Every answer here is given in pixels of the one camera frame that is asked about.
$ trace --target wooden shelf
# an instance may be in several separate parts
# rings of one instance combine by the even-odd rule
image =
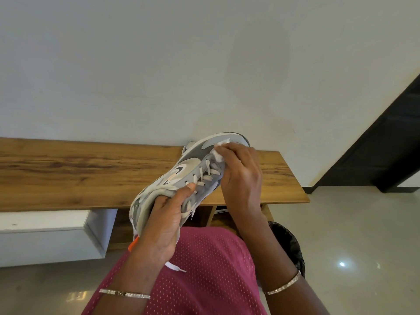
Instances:
[[[182,147],[0,138],[0,212],[129,208]],[[279,152],[259,151],[261,203],[309,199]],[[202,206],[225,204],[216,189]]]

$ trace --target orange pull tab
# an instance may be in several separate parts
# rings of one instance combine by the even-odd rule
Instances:
[[[139,240],[139,237],[135,238],[134,241],[129,245],[129,251],[133,251],[134,246],[136,245],[137,241]]]

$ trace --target gray sneaker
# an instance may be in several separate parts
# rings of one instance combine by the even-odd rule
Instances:
[[[134,236],[141,235],[158,196],[173,197],[179,188],[190,182],[197,184],[197,188],[181,206],[179,226],[181,227],[186,219],[194,214],[197,206],[220,184],[225,164],[218,162],[211,151],[215,144],[227,139],[230,142],[249,146],[248,140],[238,133],[218,133],[194,144],[189,142],[175,166],[136,196],[130,207],[130,221],[133,225]]]

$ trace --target bracelet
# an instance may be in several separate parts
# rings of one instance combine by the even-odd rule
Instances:
[[[264,294],[267,294],[267,295],[273,295],[275,293],[284,291],[286,288],[288,288],[288,287],[292,286],[293,284],[295,284],[297,282],[297,280],[299,280],[299,278],[300,278],[300,271],[298,270],[296,276],[294,278],[292,278],[290,280],[290,282],[288,282],[287,284],[283,285],[282,287],[280,287],[278,289],[275,289],[274,291],[263,292],[263,293]]]
[[[120,291],[114,291],[113,289],[100,289],[99,292],[104,293],[104,294],[111,294],[111,295],[118,295],[118,296],[125,296],[125,297],[134,297],[134,298],[137,298],[137,299],[150,299],[150,295],[129,293],[129,292],[120,292]]]

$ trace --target hand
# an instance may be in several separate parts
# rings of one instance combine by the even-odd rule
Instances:
[[[196,184],[180,188],[173,198],[158,196],[149,220],[133,249],[133,253],[147,256],[150,262],[162,268],[175,252],[177,232],[181,221],[181,205],[192,195]]]
[[[229,213],[240,229],[243,223],[252,223],[262,216],[261,185],[263,172],[254,148],[239,143],[215,146],[225,159],[225,172],[220,182]]]

